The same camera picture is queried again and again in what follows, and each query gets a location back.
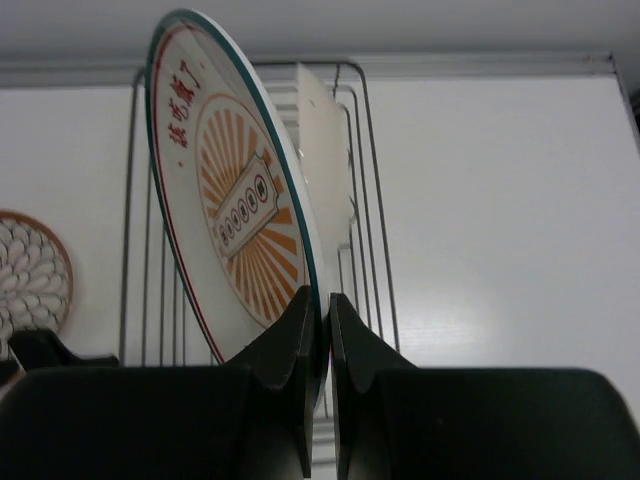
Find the brown floral pattern plate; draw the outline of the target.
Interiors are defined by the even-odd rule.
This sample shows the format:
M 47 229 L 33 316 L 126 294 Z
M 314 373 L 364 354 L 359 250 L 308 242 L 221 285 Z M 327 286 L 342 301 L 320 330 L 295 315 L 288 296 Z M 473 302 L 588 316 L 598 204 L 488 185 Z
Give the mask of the brown floral pattern plate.
M 327 85 L 303 65 L 297 67 L 297 107 L 301 169 L 329 254 L 348 241 L 353 216 L 343 113 Z

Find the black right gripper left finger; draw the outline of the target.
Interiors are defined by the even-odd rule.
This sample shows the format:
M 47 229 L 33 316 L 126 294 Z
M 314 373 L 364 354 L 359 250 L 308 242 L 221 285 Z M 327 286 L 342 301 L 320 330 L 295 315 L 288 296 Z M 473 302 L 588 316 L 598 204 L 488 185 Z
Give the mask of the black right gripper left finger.
M 5 479 L 303 479 L 311 474 L 315 310 L 220 366 L 58 366 L 1 403 Z

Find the sunburst pattern plate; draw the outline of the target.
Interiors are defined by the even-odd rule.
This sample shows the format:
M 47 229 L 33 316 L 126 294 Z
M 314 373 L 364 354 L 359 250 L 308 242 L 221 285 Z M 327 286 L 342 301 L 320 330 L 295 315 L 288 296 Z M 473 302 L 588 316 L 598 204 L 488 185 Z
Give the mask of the sunburst pattern plate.
M 145 108 L 164 228 L 215 360 L 274 326 L 301 288 L 322 330 L 329 284 L 307 182 L 235 41 L 198 11 L 165 15 L 147 55 Z

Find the brown lattice pattern plate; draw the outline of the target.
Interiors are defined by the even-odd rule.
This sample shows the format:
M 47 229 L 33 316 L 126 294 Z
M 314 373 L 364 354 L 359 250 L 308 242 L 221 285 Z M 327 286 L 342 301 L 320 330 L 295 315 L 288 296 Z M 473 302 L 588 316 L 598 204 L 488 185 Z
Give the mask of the brown lattice pattern plate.
M 70 257 L 56 234 L 26 214 L 1 212 L 1 359 L 22 329 L 58 332 L 68 317 L 74 278 Z

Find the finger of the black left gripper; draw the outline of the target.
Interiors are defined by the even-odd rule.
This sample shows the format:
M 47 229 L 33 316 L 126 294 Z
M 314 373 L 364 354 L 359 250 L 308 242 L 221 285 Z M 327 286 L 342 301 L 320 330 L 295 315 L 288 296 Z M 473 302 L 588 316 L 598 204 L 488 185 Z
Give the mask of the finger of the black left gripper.
M 8 346 L 24 370 L 57 367 L 119 367 L 114 355 L 80 357 L 69 350 L 49 329 L 18 330 Z

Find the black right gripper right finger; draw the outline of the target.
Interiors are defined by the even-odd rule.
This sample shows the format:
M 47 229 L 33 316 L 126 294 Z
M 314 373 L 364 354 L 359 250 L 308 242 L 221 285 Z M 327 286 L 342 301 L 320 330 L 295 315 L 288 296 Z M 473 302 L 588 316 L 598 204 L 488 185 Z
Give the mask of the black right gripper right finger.
M 341 479 L 635 479 L 639 433 L 601 374 L 420 368 L 330 300 Z

